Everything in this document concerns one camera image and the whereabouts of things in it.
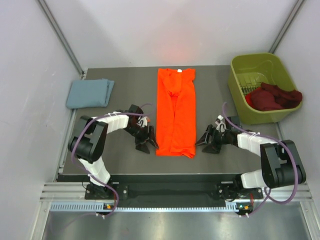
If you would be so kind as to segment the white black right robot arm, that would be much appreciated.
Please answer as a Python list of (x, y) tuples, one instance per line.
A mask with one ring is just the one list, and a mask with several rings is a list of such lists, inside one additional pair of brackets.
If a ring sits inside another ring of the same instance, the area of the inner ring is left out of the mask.
[(267, 191), (292, 186), (292, 193), (287, 200), (276, 200), (270, 193), (266, 193), (268, 199), (284, 205), (294, 199), (298, 185), (305, 183), (307, 178), (300, 155), (292, 140), (280, 141), (259, 132), (244, 130), (238, 116), (224, 118), (219, 115), (215, 124), (209, 124), (195, 144), (203, 146), (204, 153), (219, 154), (224, 145), (232, 145), (260, 158), (260, 169), (234, 177), (231, 188), (239, 198), (245, 198), (252, 189)]

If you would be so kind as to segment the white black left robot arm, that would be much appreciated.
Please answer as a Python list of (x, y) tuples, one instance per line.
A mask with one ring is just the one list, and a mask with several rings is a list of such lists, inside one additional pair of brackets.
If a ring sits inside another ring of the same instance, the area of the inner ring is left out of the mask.
[(111, 174), (103, 161), (106, 137), (124, 130), (134, 137), (135, 149), (149, 154), (147, 144), (156, 149), (155, 129), (149, 125), (148, 114), (142, 107), (132, 104), (128, 110), (117, 110), (101, 116), (83, 115), (76, 123), (68, 142), (71, 162), (85, 170), (89, 177), (85, 198), (89, 200), (118, 199), (116, 188), (111, 183)]

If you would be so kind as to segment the orange t shirt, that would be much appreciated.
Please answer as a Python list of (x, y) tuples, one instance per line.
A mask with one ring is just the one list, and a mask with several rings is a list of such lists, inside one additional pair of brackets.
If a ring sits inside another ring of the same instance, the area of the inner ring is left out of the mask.
[(157, 156), (196, 155), (196, 70), (160, 68), (157, 72)]

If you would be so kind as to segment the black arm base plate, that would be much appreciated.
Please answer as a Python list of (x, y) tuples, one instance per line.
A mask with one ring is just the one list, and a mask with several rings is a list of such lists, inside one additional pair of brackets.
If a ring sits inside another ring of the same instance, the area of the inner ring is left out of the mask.
[(232, 183), (215, 182), (112, 182), (120, 200), (136, 197), (209, 197), (213, 200), (261, 200), (261, 188), (237, 190)]

